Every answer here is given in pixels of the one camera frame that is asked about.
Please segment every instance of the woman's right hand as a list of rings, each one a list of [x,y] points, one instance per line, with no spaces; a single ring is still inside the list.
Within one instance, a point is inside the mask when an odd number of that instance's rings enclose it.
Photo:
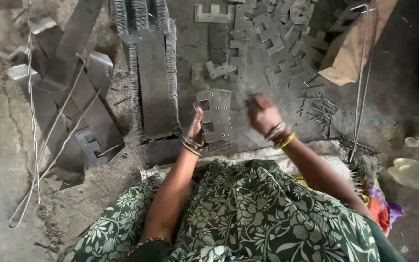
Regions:
[[[266,95],[252,95],[247,107],[250,125],[263,136],[282,122],[278,107]]]

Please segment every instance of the plastic bottle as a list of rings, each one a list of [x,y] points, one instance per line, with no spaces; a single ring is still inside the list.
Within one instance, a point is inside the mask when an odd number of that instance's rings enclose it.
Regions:
[[[419,161],[408,158],[397,158],[394,166],[387,169],[393,179],[402,185],[419,189]]]

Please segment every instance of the stack of metal plates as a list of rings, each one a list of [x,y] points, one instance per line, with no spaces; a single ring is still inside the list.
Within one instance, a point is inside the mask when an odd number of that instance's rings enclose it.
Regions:
[[[203,109],[203,140],[210,152],[226,150],[230,145],[230,95],[228,90],[209,90],[196,94],[194,106]]]
[[[133,129],[140,145],[176,139],[176,24],[164,0],[116,0],[119,36],[129,45]]]

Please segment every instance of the yellow bangle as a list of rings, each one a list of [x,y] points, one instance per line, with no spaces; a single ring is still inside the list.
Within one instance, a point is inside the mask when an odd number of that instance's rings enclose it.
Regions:
[[[275,146],[274,149],[282,149],[284,146],[288,145],[295,137],[295,132],[292,132],[292,134],[286,139],[280,146]]]

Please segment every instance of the floral pattern fabric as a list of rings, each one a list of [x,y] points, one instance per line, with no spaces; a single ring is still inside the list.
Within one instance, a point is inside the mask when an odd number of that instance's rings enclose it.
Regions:
[[[125,261],[166,173],[126,190],[61,262]],[[189,197],[163,261],[379,261],[364,217],[284,173],[275,161],[216,160],[194,171]]]

